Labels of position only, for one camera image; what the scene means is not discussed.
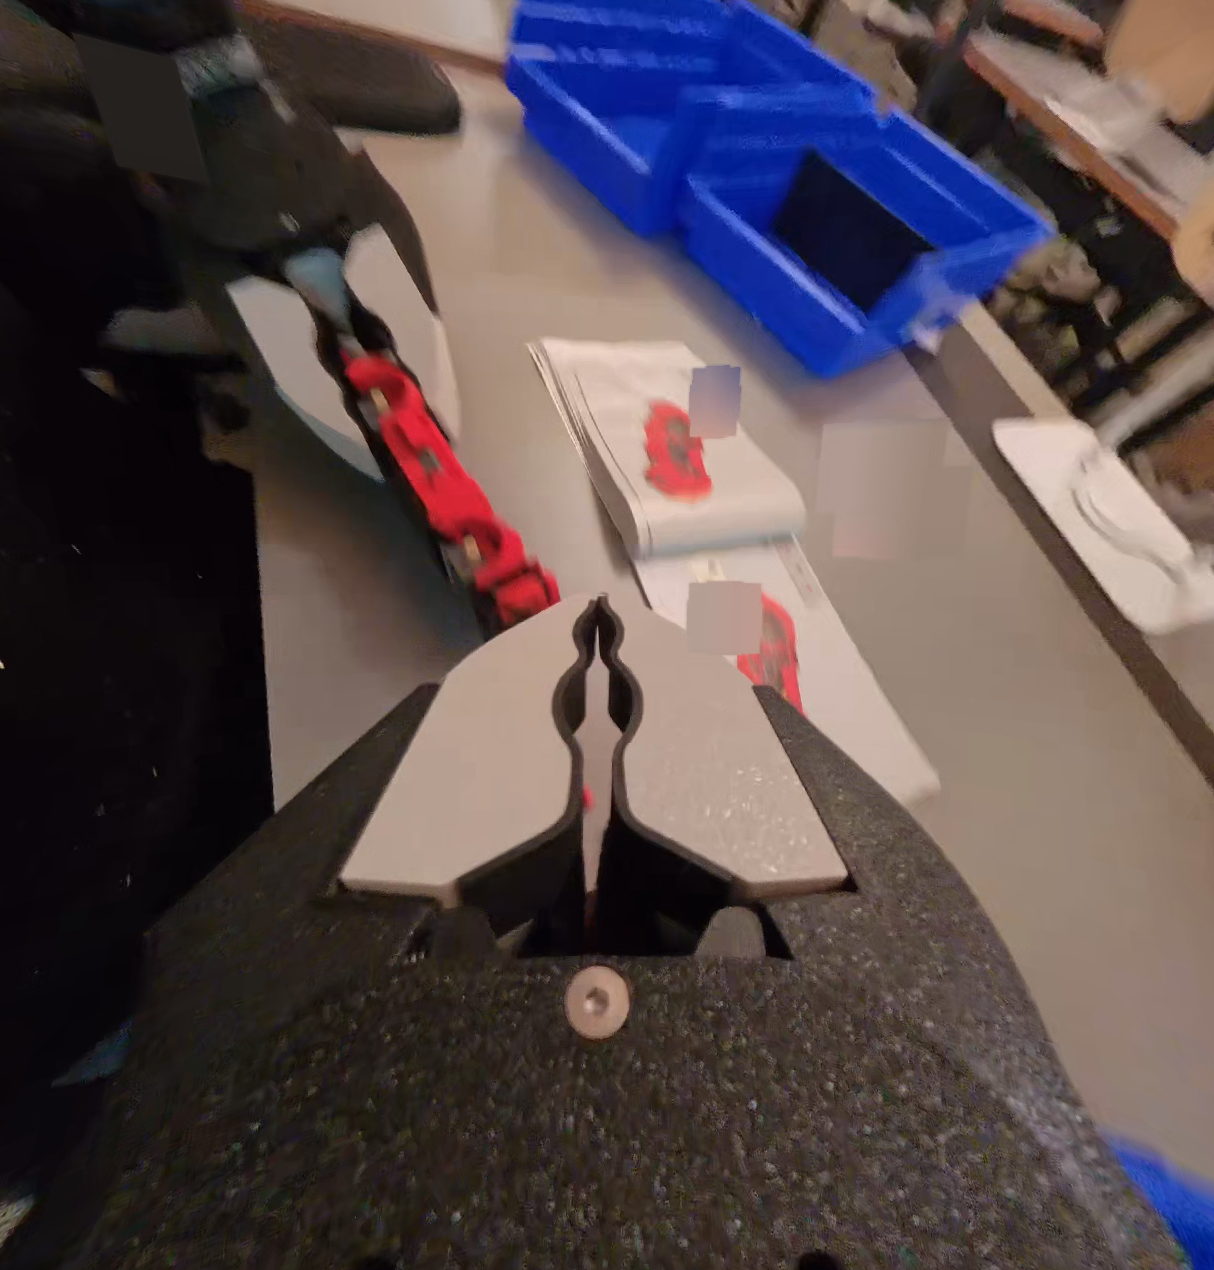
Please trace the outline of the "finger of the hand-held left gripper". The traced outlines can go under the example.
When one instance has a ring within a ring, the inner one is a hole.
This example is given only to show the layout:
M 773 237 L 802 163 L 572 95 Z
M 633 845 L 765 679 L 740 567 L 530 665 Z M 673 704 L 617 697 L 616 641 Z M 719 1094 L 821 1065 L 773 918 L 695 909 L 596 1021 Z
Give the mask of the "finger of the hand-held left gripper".
M 228 283 L 228 299 L 280 401 L 345 464 L 380 481 L 360 427 L 319 361 L 314 319 L 300 295 L 264 278 L 240 278 Z
M 346 249 L 346 282 L 378 319 L 396 357 L 416 377 L 446 436 L 460 436 L 456 370 L 442 320 L 424 299 L 382 226 L 358 230 Z

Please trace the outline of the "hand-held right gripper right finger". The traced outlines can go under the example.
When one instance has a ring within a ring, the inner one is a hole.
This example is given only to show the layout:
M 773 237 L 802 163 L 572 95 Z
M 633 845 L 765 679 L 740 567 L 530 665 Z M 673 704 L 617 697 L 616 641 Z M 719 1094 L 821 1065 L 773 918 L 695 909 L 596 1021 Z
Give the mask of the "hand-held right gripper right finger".
M 618 737 L 600 930 L 703 930 L 724 907 L 843 890 L 850 872 L 755 685 L 658 614 L 596 602 Z

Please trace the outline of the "office chair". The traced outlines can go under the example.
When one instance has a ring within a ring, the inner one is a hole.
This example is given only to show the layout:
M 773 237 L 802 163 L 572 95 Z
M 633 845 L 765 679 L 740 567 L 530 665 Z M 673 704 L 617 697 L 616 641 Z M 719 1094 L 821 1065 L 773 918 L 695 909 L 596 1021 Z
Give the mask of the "office chair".
M 274 83 L 333 127 L 423 137 L 460 128 L 441 67 L 390 34 L 263 3 L 239 4 L 236 20 Z

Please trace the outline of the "lego instruction booklet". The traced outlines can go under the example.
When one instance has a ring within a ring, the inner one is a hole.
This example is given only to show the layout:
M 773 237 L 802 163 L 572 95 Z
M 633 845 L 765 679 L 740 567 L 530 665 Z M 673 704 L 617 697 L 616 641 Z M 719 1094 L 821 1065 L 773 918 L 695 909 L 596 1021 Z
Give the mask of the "lego instruction booklet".
M 728 653 L 901 804 L 940 790 L 930 762 L 856 649 L 803 557 L 794 483 L 736 426 L 691 429 L 690 389 L 706 365 L 676 341 L 546 337 L 534 366 L 626 549 L 646 603 L 686 627 L 692 586 L 758 590 L 758 632 Z

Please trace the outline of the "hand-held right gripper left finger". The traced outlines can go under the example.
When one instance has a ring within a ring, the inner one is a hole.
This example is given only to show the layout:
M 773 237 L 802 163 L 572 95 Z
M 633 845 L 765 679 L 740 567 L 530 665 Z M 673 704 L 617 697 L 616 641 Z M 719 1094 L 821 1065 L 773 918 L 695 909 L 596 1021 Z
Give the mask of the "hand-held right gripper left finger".
M 358 897 L 583 929 L 584 681 L 598 595 L 478 645 L 441 680 L 338 872 Z

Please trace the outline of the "blue plastic bin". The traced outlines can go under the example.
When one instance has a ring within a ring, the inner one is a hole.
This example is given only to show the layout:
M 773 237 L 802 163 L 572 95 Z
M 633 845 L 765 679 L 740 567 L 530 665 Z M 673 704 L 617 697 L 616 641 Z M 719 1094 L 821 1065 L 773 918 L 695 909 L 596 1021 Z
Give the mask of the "blue plastic bin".
M 698 108 L 678 242 L 819 378 L 940 335 L 1049 237 L 895 107 L 796 85 L 720 89 Z
M 863 112 L 871 86 L 749 3 L 527 1 L 503 71 L 526 132 L 632 233 L 669 234 L 715 115 L 814 91 Z
M 1192 1269 L 1214 1269 L 1214 1183 L 1121 1135 L 1105 1140 Z

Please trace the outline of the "red lego car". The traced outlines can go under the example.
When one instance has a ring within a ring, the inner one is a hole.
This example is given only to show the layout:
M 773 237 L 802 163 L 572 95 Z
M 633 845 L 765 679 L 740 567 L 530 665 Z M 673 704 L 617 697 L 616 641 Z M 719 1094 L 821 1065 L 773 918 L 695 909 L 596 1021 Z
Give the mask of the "red lego car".
M 560 599 L 556 579 L 491 508 L 416 378 L 387 354 L 343 353 L 342 385 L 379 472 L 438 549 L 446 574 L 469 591 L 485 634 L 551 608 Z

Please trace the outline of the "white rounded pad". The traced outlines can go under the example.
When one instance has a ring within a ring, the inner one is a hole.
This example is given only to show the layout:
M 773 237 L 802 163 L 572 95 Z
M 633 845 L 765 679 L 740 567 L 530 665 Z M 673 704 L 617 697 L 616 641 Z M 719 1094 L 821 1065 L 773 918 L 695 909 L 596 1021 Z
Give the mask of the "white rounded pad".
M 1113 607 L 1149 636 L 1214 623 L 1214 563 L 1092 429 L 997 419 L 997 452 Z

